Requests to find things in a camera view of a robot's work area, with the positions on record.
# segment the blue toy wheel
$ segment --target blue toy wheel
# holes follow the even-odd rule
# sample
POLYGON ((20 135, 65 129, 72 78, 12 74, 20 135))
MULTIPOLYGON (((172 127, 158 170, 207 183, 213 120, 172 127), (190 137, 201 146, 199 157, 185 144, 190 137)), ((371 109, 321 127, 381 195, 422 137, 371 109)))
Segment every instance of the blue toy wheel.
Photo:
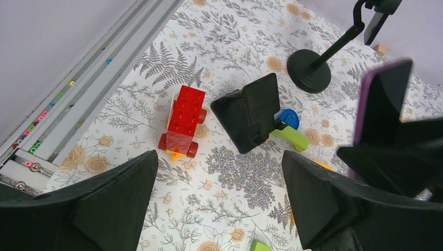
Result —
POLYGON ((292 109, 283 110, 278 117, 295 130, 300 126, 300 119, 298 118, 297 113, 292 109))

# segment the metal bolt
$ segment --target metal bolt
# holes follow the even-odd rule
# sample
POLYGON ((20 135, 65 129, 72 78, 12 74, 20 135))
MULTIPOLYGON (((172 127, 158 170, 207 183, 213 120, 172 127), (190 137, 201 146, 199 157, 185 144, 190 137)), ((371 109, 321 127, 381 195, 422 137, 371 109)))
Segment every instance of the metal bolt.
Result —
POLYGON ((23 191, 26 188, 26 184, 23 181, 20 181, 15 184, 14 188, 23 191))
POLYGON ((31 167, 30 167, 30 170, 31 170, 31 172, 38 172, 38 171, 40 171, 42 168, 41 168, 41 165, 39 164, 39 163, 34 163, 31 167))

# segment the tablecloth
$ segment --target tablecloth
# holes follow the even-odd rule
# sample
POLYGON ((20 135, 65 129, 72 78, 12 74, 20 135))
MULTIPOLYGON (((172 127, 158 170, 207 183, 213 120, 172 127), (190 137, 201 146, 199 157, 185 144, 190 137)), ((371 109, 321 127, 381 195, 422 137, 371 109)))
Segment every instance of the tablecloth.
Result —
MULTIPOLYGON (((294 51, 321 53, 342 34, 292 0, 185 0, 44 191, 156 150, 172 93, 190 85, 206 92, 208 116, 194 138, 200 148, 196 158, 177 162, 158 151, 157 180, 152 195, 146 194, 150 203, 137 250, 249 250, 255 239, 273 251, 301 250, 281 168, 283 152, 294 147, 270 136, 242 155, 209 105, 276 73, 281 108, 299 114, 299 131, 311 140, 301 154, 346 175, 335 150, 353 139, 362 76, 387 60, 352 41, 328 61, 331 84, 319 94, 297 88, 286 69, 294 51)), ((403 121, 443 113, 441 93, 414 76, 405 100, 403 121)))

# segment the round black base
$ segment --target round black base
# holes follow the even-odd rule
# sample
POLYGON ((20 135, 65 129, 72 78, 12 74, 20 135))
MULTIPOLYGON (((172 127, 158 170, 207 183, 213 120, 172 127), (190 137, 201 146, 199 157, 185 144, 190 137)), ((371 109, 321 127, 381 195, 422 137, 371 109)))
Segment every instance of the round black base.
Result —
POLYGON ((289 76, 305 92, 320 93, 331 82, 331 70, 326 62, 316 71, 309 67, 319 56, 316 52, 303 49, 294 52, 288 59, 286 67, 289 76))

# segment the gray wall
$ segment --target gray wall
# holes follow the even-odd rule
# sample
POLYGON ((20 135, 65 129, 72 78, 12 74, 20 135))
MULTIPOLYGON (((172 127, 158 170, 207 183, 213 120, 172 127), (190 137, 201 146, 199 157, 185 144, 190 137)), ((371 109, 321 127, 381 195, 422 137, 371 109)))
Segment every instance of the gray wall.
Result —
MULTIPOLYGON (((298 1, 342 30, 352 25, 352 9, 356 0, 298 1)), ((366 25, 373 15, 373 10, 364 9, 366 25)), ((357 39, 363 41, 363 35, 357 39)), ((388 17, 372 45, 383 44, 390 59, 412 58, 415 63, 413 74, 442 90, 442 42, 443 1, 403 0, 397 12, 388 17)))
POLYGON ((136 0, 0 0, 0 143, 136 0))

